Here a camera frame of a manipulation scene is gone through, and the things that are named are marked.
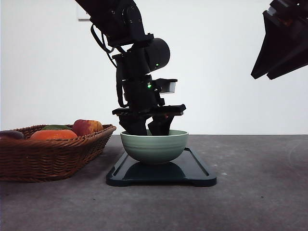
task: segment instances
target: plastic tray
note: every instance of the plastic tray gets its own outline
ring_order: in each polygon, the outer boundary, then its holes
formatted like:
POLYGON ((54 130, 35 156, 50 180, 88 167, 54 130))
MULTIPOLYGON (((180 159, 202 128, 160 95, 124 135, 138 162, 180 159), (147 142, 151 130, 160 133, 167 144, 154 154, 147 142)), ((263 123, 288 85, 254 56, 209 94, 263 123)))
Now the plastic tray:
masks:
POLYGON ((185 148, 178 158, 163 165, 145 165, 124 152, 107 174, 106 183, 118 187, 132 184, 192 184, 208 187, 215 185, 217 178, 191 148, 185 148))

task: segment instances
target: wall outlet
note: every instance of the wall outlet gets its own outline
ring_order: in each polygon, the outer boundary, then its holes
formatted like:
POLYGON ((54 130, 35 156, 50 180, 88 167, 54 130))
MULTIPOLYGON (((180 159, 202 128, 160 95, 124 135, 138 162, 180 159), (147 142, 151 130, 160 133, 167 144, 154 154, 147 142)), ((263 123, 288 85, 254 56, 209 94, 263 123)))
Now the wall outlet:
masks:
POLYGON ((90 15, 78 4, 76 5, 77 8, 77 19, 80 21, 88 21, 90 20, 90 15))

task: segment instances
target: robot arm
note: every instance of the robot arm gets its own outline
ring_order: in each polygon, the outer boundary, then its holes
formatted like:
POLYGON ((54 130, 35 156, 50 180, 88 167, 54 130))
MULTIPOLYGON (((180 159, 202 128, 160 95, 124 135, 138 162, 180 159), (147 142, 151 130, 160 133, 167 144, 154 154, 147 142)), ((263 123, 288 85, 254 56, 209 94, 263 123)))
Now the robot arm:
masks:
POLYGON ((308 1, 274 0, 263 16, 266 35, 251 75, 274 79, 308 65, 308 1))
MULTIPOLYGON (((147 135, 145 122, 152 117, 149 129, 153 135, 168 135, 174 116, 183 114, 185 105, 164 106, 160 93, 167 92, 176 79, 152 80, 150 73, 166 66, 170 50, 165 41, 145 34, 142 18, 133 0, 76 0, 91 16, 90 21, 106 35, 108 45, 120 51, 116 61, 116 91, 122 108, 113 111, 120 125, 132 135, 147 135), (121 46, 133 44, 124 51, 121 46)), ((107 52, 93 26, 91 31, 99 45, 107 52)))

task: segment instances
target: gray table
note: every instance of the gray table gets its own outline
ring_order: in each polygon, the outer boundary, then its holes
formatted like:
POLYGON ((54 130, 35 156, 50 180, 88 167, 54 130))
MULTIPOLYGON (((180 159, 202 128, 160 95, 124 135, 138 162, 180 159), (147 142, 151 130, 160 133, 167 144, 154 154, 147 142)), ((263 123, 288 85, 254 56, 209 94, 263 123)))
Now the gray table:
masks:
POLYGON ((307 231, 308 136, 190 136, 217 185, 111 187, 123 153, 104 154, 72 178, 1 182, 2 231, 307 231))

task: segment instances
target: ceramic bowl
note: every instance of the ceramic bowl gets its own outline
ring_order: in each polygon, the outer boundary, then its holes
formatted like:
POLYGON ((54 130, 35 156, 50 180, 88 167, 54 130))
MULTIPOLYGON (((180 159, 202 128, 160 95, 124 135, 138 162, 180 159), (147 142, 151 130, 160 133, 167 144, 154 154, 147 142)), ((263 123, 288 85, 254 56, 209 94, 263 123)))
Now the ceramic bowl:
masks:
POLYGON ((168 136, 153 136, 147 130, 147 136, 129 135, 121 132, 121 140, 130 157, 144 164, 158 165, 177 158, 184 151, 188 132, 170 130, 168 136))

